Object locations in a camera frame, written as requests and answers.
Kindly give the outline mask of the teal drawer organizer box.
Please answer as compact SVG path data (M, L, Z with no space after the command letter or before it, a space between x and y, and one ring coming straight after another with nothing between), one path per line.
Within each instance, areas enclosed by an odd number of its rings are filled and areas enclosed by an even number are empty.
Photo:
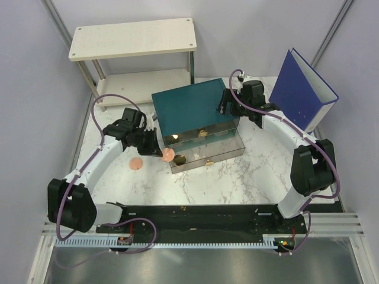
M217 110L225 90L218 78L152 94L164 145L193 140L201 131L211 135L236 128L239 117Z

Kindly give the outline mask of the pink round compact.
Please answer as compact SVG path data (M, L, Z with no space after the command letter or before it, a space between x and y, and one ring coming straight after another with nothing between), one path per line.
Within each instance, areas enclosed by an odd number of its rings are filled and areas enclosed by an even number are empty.
M171 162L175 157L175 152L171 148L164 148L162 150L162 160L164 162Z
M129 162L130 169L137 171L143 167L143 160L139 157L132 158Z

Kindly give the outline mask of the gold round jar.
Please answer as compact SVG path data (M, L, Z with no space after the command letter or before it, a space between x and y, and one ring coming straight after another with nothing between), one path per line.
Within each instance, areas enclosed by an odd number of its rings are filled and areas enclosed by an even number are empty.
M187 162L187 159L186 159L186 157L184 155L177 154L177 155L174 156L173 162L177 166L181 166L181 165L183 165L183 164L185 164Z

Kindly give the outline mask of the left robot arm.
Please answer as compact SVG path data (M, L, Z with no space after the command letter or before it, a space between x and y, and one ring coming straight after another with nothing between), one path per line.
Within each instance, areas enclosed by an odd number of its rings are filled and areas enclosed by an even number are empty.
M102 128L100 142L87 161L63 179L52 179L48 184L49 221L82 233L103 224L118 233L128 230L130 219L123 214L125 206L117 202L95 204L92 191L111 163L129 147L141 156L162 157L156 120L156 114L125 108L120 119Z

